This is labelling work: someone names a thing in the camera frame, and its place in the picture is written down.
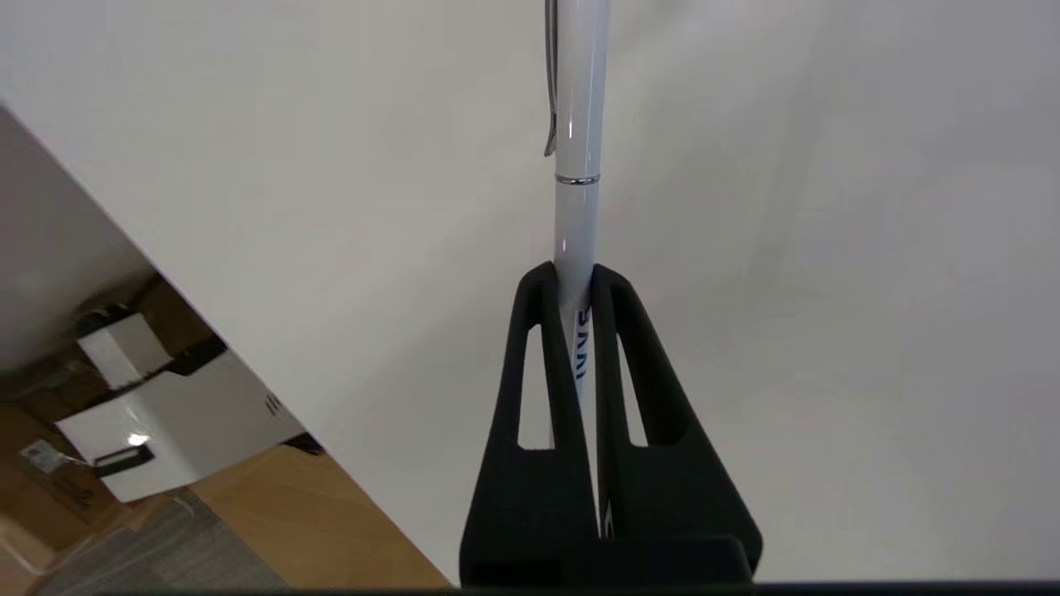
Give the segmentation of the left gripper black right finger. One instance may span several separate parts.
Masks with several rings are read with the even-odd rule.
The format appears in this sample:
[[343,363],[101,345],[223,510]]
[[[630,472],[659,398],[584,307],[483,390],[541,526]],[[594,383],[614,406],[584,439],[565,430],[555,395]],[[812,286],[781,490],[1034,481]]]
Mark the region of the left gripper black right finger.
[[595,441],[600,528],[621,584],[752,584],[764,537],[636,290],[595,265]]

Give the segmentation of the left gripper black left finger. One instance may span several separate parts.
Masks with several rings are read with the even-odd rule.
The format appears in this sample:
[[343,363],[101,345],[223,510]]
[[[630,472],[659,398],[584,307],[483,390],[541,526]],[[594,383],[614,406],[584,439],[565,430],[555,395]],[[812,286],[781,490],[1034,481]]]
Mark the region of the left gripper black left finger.
[[[528,335],[538,328],[554,445],[518,442]],[[499,393],[460,543],[462,586],[564,586],[569,561],[598,539],[588,449],[550,262],[514,297]]]

